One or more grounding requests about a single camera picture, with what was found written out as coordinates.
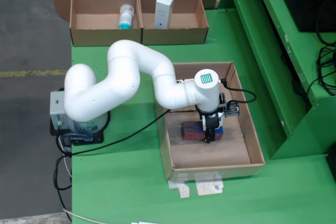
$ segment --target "white cable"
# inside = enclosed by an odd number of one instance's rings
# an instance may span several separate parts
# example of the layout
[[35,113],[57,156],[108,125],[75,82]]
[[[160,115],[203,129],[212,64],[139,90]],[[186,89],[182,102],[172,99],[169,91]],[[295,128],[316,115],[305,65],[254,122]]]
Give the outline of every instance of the white cable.
[[[96,224],[111,224],[111,223],[105,223],[105,222],[99,222],[99,221],[95,221],[95,220],[90,220],[90,219],[85,218],[83,216],[76,215],[73,212],[70,212],[70,211],[65,210],[65,209],[63,209],[63,211],[66,212],[69,215],[75,216],[75,217],[77,217],[79,219],[86,220],[86,221],[89,221],[89,222],[92,222],[92,223],[96,223]],[[157,224],[157,223],[150,223],[150,222],[142,222],[142,221],[140,221],[140,222],[132,222],[132,224]]]
[[[59,146],[61,146],[62,151],[64,151],[63,145],[61,144],[60,137],[58,137],[58,143],[59,143]],[[71,175],[71,172],[69,171],[67,162],[66,162],[65,158],[63,158],[63,159],[64,159],[65,168],[67,169],[69,176],[72,178],[72,175]]]
[[99,221],[95,221],[95,220],[90,220],[90,219],[85,218],[83,216],[75,215],[74,213],[72,213],[72,212],[70,212],[68,210],[65,210],[65,209],[63,209],[63,211],[66,212],[66,213],[68,213],[68,214],[70,214],[70,215],[72,215],[72,216],[76,216],[77,218],[80,218],[80,219],[86,220],[86,221],[90,221],[92,223],[96,223],[96,224],[110,224],[110,223],[104,223],[104,222],[99,222]]

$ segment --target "floor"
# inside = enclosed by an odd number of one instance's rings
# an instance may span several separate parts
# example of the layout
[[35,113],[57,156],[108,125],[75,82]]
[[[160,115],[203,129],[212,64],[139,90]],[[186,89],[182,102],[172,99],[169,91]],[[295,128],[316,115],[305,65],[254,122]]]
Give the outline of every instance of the floor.
[[[52,185],[60,154],[49,135],[49,94],[63,86],[70,67],[68,24],[53,0],[0,0],[0,10],[0,219],[61,212]],[[71,191],[62,195],[70,207]]]

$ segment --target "bottle with blue label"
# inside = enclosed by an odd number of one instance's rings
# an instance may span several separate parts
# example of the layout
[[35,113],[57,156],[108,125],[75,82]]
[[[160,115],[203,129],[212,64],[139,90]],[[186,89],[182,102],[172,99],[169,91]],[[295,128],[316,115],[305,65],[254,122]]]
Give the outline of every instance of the bottle with blue label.
[[119,29],[131,29],[134,8],[131,5],[122,5],[120,7]]

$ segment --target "box flap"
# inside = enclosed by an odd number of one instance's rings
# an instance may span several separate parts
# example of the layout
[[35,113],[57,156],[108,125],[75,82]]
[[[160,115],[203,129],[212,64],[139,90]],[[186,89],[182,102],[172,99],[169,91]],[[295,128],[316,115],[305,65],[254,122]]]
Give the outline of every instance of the box flap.
[[54,7],[60,18],[70,22],[71,0],[54,0]]
[[216,7],[217,0],[202,0],[203,6],[205,10],[212,10]]

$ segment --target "green metal frame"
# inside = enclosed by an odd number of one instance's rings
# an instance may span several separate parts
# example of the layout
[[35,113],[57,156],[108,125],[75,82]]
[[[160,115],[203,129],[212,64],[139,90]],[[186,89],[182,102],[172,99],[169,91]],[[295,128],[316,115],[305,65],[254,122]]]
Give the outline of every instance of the green metal frame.
[[[315,60],[323,45],[314,33],[297,31],[283,0],[264,2],[300,80],[307,89],[317,76]],[[306,113],[304,100],[293,91],[291,73],[281,60],[281,49],[262,0],[225,0],[220,3],[220,7],[237,9],[287,136],[271,156],[284,158],[325,152],[336,139],[336,132],[332,127],[336,114],[331,109],[335,108],[336,98],[329,96],[318,84],[314,84],[310,91],[313,108]]]
[[[272,20],[278,28],[278,33],[291,61],[298,73],[305,90],[317,78],[316,59],[318,52],[324,45],[315,33],[302,33],[298,30],[284,0],[264,0]],[[322,33],[326,41],[335,41],[336,33]],[[334,76],[325,78],[325,81],[335,81]],[[309,92],[309,100],[316,105],[320,99],[329,97],[329,94],[317,83],[313,84]]]

